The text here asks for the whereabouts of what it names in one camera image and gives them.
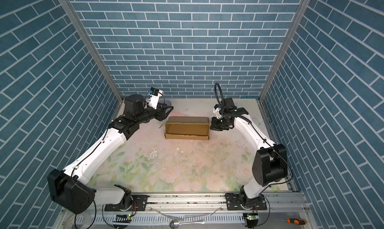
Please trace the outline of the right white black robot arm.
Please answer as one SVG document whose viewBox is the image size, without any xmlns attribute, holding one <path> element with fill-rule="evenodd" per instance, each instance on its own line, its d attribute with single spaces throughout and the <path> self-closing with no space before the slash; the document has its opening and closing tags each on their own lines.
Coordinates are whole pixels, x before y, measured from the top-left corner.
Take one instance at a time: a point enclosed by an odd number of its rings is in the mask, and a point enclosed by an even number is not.
<svg viewBox="0 0 384 229">
<path fill-rule="evenodd" d="M 232 98 L 218 99 L 214 106 L 211 130 L 239 130 L 255 150 L 253 177 L 241 189 L 245 200 L 259 197 L 267 187 L 288 176 L 287 149 L 269 139 L 252 121 L 245 108 L 235 106 Z"/>
</svg>

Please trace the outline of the brown cardboard box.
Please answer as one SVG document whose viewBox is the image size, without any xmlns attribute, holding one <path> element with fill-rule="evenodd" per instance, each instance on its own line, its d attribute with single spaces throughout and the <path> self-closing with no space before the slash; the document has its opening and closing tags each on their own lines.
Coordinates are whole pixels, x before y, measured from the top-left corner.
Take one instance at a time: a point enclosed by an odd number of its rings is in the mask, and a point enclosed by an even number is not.
<svg viewBox="0 0 384 229">
<path fill-rule="evenodd" d="M 172 116 L 165 124 L 166 139 L 209 140 L 208 117 Z"/>
</svg>

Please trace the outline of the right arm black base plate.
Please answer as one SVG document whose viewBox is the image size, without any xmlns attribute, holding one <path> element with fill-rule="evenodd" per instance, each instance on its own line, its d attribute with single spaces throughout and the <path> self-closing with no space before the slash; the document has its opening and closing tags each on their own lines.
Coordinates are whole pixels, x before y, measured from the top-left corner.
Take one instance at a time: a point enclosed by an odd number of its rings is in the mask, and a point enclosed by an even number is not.
<svg viewBox="0 0 384 229">
<path fill-rule="evenodd" d="M 226 193 L 225 199 L 228 211 L 265 211 L 267 209 L 266 200 L 263 195 L 253 199 L 248 199 L 245 194 Z"/>
</svg>

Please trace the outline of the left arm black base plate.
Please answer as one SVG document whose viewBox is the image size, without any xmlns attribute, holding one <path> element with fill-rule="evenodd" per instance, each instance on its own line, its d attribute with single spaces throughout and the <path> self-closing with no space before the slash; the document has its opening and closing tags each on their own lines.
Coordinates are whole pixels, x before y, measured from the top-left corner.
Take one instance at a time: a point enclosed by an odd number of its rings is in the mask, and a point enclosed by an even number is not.
<svg viewBox="0 0 384 229">
<path fill-rule="evenodd" d="M 130 195 L 126 199 L 123 199 L 122 202 L 120 202 L 119 204 L 105 205 L 104 210 L 106 212 L 145 211 L 148 202 L 148 197 L 148 195 Z"/>
</svg>

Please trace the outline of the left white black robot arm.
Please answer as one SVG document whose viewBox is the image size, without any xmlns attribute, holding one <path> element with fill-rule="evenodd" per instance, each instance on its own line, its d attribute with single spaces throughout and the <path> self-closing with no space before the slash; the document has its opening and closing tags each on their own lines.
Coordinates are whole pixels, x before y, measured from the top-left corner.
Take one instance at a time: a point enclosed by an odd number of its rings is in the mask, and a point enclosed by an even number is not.
<svg viewBox="0 0 384 229">
<path fill-rule="evenodd" d="M 108 125 L 100 139 L 64 169 L 49 173 L 48 187 L 53 202 L 76 215 L 91 205 L 114 205 L 120 211 L 131 209 L 131 190 L 121 185 L 94 189 L 87 184 L 96 169 L 128 141 L 141 124 L 152 119 L 163 121 L 173 110 L 173 106 L 160 100 L 164 95 L 162 90 L 151 88 L 148 95 L 149 99 L 139 94 L 126 97 L 123 114 Z"/>
</svg>

